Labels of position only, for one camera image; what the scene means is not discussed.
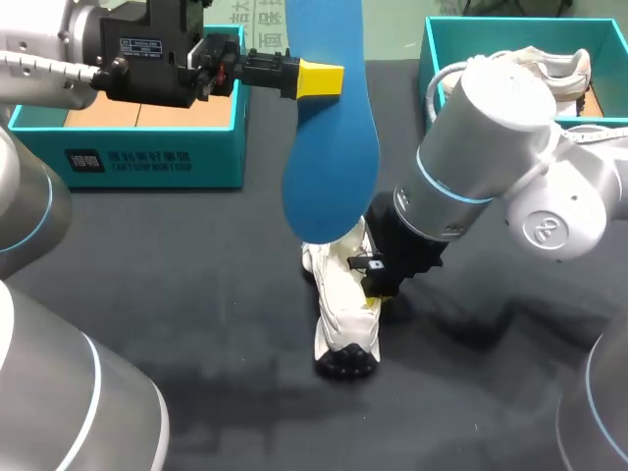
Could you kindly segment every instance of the teal box rim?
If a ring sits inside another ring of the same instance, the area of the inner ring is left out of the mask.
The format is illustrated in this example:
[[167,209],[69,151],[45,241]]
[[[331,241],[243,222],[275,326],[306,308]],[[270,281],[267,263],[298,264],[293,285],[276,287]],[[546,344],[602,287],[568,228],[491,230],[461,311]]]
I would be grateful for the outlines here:
[[[624,52],[626,56],[628,56],[628,42],[626,42],[626,38],[622,34],[619,29],[619,25],[617,21],[613,18],[539,18],[539,17],[442,17],[442,16],[430,16],[425,19],[425,34],[428,38],[428,45],[430,48],[430,55],[432,56],[432,64],[431,67],[434,70],[434,73],[437,74],[441,70],[441,66],[439,64],[439,59],[436,50],[436,41],[434,38],[434,32],[432,29],[432,22],[518,22],[518,23],[526,23],[526,22],[538,22],[543,21],[546,23],[572,23],[572,22],[592,22],[592,23],[609,23],[612,25],[614,33],[619,38]],[[443,85],[439,83],[437,87],[438,94],[438,109],[443,108],[445,105],[445,91],[443,90]],[[421,108],[424,107],[424,98],[421,100]],[[628,126],[628,117],[613,117],[613,118],[589,118],[589,117],[557,117],[555,119],[559,124],[567,125],[567,126],[578,126],[583,124],[589,124],[591,122],[595,122],[598,125],[612,125],[614,127],[617,126]]]
[[[244,26],[242,25],[205,25],[205,29],[207,28],[222,28],[222,29],[232,29],[233,31],[237,31],[237,36],[239,39],[239,47],[240,50],[244,49]],[[41,127],[41,128],[22,128],[16,127],[16,120],[18,119],[20,112],[22,111],[23,105],[16,106],[13,115],[11,116],[11,120],[9,121],[9,130],[12,132],[232,132],[236,128],[236,105],[240,90],[241,83],[240,80],[236,80],[234,83],[234,91],[232,96],[232,112],[230,117],[230,122],[227,127],[146,127],[146,128],[129,128],[129,127],[115,127],[115,128],[65,128],[65,127]]]

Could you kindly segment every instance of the black shoe sole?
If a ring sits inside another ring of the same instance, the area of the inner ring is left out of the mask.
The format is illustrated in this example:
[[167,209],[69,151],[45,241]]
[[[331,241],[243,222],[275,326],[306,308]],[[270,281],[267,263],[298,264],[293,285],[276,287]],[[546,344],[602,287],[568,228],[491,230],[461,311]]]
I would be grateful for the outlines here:
[[375,357],[357,343],[342,350],[328,351],[315,362],[315,370],[319,376],[338,381],[367,378],[375,373],[377,367]]

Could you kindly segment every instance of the shoe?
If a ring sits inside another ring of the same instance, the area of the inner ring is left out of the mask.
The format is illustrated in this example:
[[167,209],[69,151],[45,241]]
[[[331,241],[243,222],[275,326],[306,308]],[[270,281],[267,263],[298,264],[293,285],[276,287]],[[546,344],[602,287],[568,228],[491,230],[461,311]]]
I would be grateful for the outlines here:
[[319,291],[314,360],[323,376],[365,377],[380,362],[382,300],[366,297],[360,284],[365,275],[350,270],[346,261],[371,251],[364,218],[340,240],[302,246],[303,268],[313,275]]
[[[591,83],[591,57],[585,49],[579,49],[572,56],[561,56],[529,46],[518,51],[500,51],[490,59],[510,61],[530,70],[549,87],[559,103],[577,100]],[[462,72],[443,78],[445,97],[449,98],[460,77]]]

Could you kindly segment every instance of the teal shoe box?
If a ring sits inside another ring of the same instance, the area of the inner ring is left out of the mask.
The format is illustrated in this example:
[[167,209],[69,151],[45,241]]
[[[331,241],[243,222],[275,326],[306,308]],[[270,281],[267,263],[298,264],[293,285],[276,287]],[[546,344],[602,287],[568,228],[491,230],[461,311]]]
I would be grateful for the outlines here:
[[[242,26],[206,26],[238,34]],[[225,127],[64,128],[68,110],[18,106],[9,129],[70,188],[236,188],[249,89],[235,82]]]
[[[612,19],[427,18],[419,65],[424,120],[428,83],[443,67],[531,45],[550,54],[573,54],[583,48],[591,55],[592,81],[604,117],[558,117],[559,124],[566,129],[584,124],[628,126],[628,45]],[[445,104],[442,85],[437,94],[438,113]]]

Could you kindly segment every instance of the black table surface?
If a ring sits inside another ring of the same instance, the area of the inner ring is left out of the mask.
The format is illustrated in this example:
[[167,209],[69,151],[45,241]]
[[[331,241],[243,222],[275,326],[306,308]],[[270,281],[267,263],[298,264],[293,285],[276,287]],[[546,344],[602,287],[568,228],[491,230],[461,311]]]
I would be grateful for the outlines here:
[[[381,189],[420,141],[417,67],[368,64]],[[296,108],[254,90],[249,113],[242,191],[76,193],[62,244],[10,280],[154,379],[171,415],[166,470],[562,469],[555,409],[586,350],[533,318],[594,338],[628,304],[628,227],[554,264],[522,252],[495,203],[443,268],[404,284],[394,312],[407,319],[383,327],[379,373],[326,383],[312,369],[316,292],[280,199]],[[504,314],[485,350],[433,322]]]

